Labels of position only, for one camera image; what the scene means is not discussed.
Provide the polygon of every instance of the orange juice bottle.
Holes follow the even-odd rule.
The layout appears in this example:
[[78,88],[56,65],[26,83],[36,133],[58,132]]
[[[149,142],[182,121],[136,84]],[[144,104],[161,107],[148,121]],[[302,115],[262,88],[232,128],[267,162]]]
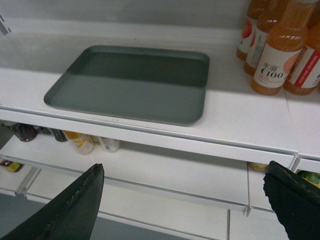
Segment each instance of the orange juice bottle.
[[270,0],[251,0],[247,9],[244,26],[242,29],[242,40],[236,51],[241,60],[246,60],[247,54],[254,37],[257,21],[261,13],[268,6]]
[[268,7],[260,15],[253,45],[249,49],[244,64],[244,70],[251,76],[255,75],[270,30],[281,19],[288,3],[289,0],[270,0]]
[[310,20],[308,22],[308,28],[311,29],[318,23],[320,23],[320,1],[318,1],[318,3],[316,4],[313,14],[310,17]]
[[318,0],[291,0],[281,20],[271,29],[251,80],[259,94],[275,95],[284,84],[307,37],[307,24]]
[[320,81],[320,23],[309,31],[306,46],[283,87],[296,95],[308,95]]

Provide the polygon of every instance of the white shelf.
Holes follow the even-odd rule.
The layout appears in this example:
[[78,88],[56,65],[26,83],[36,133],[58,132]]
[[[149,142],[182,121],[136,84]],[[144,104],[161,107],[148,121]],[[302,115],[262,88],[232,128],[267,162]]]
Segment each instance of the white shelf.
[[272,211],[269,199],[264,192],[265,173],[265,171],[260,172],[248,167],[250,206]]
[[[202,118],[183,127],[47,106],[45,93],[85,48],[95,44],[208,54],[211,63]],[[254,93],[243,62],[235,57],[236,49],[229,43],[10,33],[2,38],[0,49],[1,118],[242,161],[275,160],[289,167],[298,147],[284,91],[272,97]]]
[[285,227],[277,220],[230,213],[229,240],[289,240]]
[[0,166],[0,194],[11,196],[24,194],[27,184],[26,180],[33,173],[33,168],[29,165],[24,165],[18,172],[10,172]]
[[320,93],[316,88],[310,95],[297,96],[286,93],[288,108],[294,123],[298,141],[298,153],[301,158],[320,161]]
[[198,203],[243,211],[248,205],[247,164],[243,161],[121,142],[109,153],[96,145],[88,155],[77,154],[69,142],[39,134],[30,142],[17,137],[0,156],[39,168],[84,172],[102,163],[108,178],[181,193]]
[[[29,200],[47,203],[80,174],[42,170],[27,192]],[[177,199],[172,194],[105,179],[99,217],[190,239],[227,238],[227,210]]]

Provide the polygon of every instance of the plastic tray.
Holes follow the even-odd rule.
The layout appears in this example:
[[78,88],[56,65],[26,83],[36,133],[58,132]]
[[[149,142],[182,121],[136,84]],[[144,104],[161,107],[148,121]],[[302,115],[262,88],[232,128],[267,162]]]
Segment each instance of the plastic tray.
[[95,45],[44,96],[57,109],[187,126],[204,110],[209,57],[200,52]]

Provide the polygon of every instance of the small bottle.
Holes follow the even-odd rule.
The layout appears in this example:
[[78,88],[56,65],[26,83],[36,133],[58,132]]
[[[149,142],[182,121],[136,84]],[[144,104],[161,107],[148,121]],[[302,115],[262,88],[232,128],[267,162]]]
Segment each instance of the small bottle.
[[63,132],[65,137],[79,154],[87,155],[94,149],[94,144],[87,134],[65,130]]
[[17,123],[12,126],[14,135],[22,142],[30,142],[35,139],[38,134],[38,131],[34,126],[24,123]]
[[307,23],[318,0],[291,0],[282,19],[269,32],[251,88],[262,95],[277,94],[307,37]]
[[261,13],[268,6],[269,0],[251,0],[242,29],[242,39],[239,44],[236,56],[245,61],[249,48],[252,44],[252,40],[256,31],[257,21]]
[[320,188],[320,174],[316,172],[310,171],[300,171],[297,173],[300,177],[304,180],[308,181],[309,183],[315,185],[316,187]]
[[91,138],[91,140],[92,140],[92,142],[94,144],[99,143],[99,137],[98,136],[90,135],[90,138]]
[[120,147],[120,141],[116,139],[111,139],[108,137],[99,136],[99,142],[103,150],[113,153],[117,151]]
[[311,28],[306,46],[301,51],[284,89],[296,95],[308,95],[320,81],[320,23]]
[[63,143],[67,141],[67,138],[62,130],[50,128],[50,131],[53,134],[55,140],[57,140],[58,142]]
[[317,2],[315,9],[308,22],[308,28],[311,29],[313,26],[320,23],[320,1]]
[[17,163],[17,162],[13,162],[13,161],[9,161],[9,160],[3,159],[0,162],[0,166],[4,167],[9,172],[17,173],[22,169],[22,167],[24,165],[20,164],[20,163]]
[[40,127],[40,132],[43,133],[43,134],[45,134],[45,135],[51,135],[50,129],[47,128],[47,127],[44,127],[44,126],[41,126],[41,127]]
[[250,167],[258,172],[262,172],[268,169],[269,165],[257,162],[250,162]]
[[289,0],[270,0],[268,7],[260,15],[253,45],[250,47],[244,63],[245,72],[251,76],[255,75],[270,30],[281,19],[288,3]]

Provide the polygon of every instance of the white label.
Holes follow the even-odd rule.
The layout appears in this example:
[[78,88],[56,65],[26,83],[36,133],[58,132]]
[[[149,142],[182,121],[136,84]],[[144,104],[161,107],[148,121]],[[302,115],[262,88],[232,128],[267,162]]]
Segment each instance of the white label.
[[292,69],[289,82],[299,88],[310,89],[320,82],[320,51],[307,46]]
[[253,39],[254,43],[250,47],[245,60],[246,63],[253,68],[256,68],[258,66],[262,52],[264,51],[266,45],[268,35],[268,33],[261,31],[259,28],[256,28],[255,30],[255,36]]
[[250,17],[245,18],[244,26],[242,29],[242,40],[238,49],[243,53],[248,53],[256,32],[257,20]]
[[300,51],[280,51],[266,44],[253,79],[266,88],[281,87]]

